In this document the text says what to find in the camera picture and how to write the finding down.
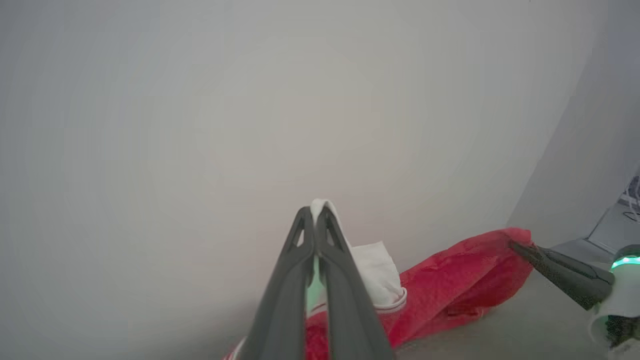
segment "gray wall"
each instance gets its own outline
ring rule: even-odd
[[[401,270],[506,224],[601,0],[3,1],[3,359],[220,356],[296,210]]]
[[[509,225],[531,229],[541,245],[587,236],[640,166],[640,2],[613,4],[509,219]]]

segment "white cloth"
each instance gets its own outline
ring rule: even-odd
[[[347,237],[340,222],[340,217],[333,203],[326,199],[316,199],[311,202],[311,214],[314,225],[323,208],[331,209],[338,220],[338,225],[342,230],[345,241]],[[347,241],[353,261],[356,263],[358,272],[362,277],[367,293],[371,297],[371,302],[378,313],[393,313],[404,307],[406,304],[406,289],[400,285],[400,274],[396,264],[387,252],[382,241],[368,245],[352,247]],[[326,311],[326,291],[323,291],[317,301],[310,316],[318,312]]]

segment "red bag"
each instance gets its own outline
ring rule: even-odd
[[[407,290],[402,310],[379,314],[394,348],[480,319],[511,298],[532,266],[508,241],[532,245],[531,232],[509,228],[461,241],[400,274]],[[307,319],[307,360],[328,359],[326,312]]]

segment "wire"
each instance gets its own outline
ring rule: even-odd
[[[631,179],[631,183],[634,182],[635,178],[636,177],[634,176]],[[629,183],[629,185],[627,185],[627,188],[625,189],[625,192],[624,192],[625,194],[627,194],[627,197],[628,197],[627,204],[629,205],[629,210],[631,210],[631,211],[629,211],[628,213],[624,212],[623,214],[626,217],[630,218],[631,220],[633,220],[633,221],[637,222],[638,224],[640,224],[640,217],[638,217],[638,215],[640,215],[640,214],[636,213],[636,209],[634,209],[634,204],[632,202],[635,199],[636,200],[636,204],[638,205],[638,208],[640,208],[640,200],[638,200],[638,190],[640,190],[640,177],[638,178],[638,182],[637,182],[637,185],[636,185],[636,193],[634,194],[635,197],[632,197],[631,196],[631,192],[629,191],[629,188],[631,187],[631,183]],[[634,214],[634,217],[636,219],[632,219],[628,214]]]
[[[631,211],[625,211],[624,213],[622,213],[622,215],[625,215],[626,217],[631,219],[631,221],[637,222],[636,218],[638,217],[638,215],[640,215],[640,213],[636,213],[635,211],[633,213]]]
[[[638,208],[640,209],[640,200],[638,200],[638,198],[640,197],[640,195],[638,195],[638,191],[640,191],[640,177],[638,177],[638,181],[636,183],[636,205],[638,205]],[[640,218],[638,218],[638,213],[636,213],[636,222],[640,223]]]

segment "floor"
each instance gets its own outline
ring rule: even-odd
[[[615,204],[598,224],[589,241],[615,253],[624,246],[640,243],[640,224],[623,213],[628,206]]]
[[[607,266],[611,255],[584,240],[570,241],[557,251],[588,263]],[[407,344],[398,360],[496,360],[606,358],[586,330],[589,313],[576,305],[538,272],[509,301],[484,319]]]

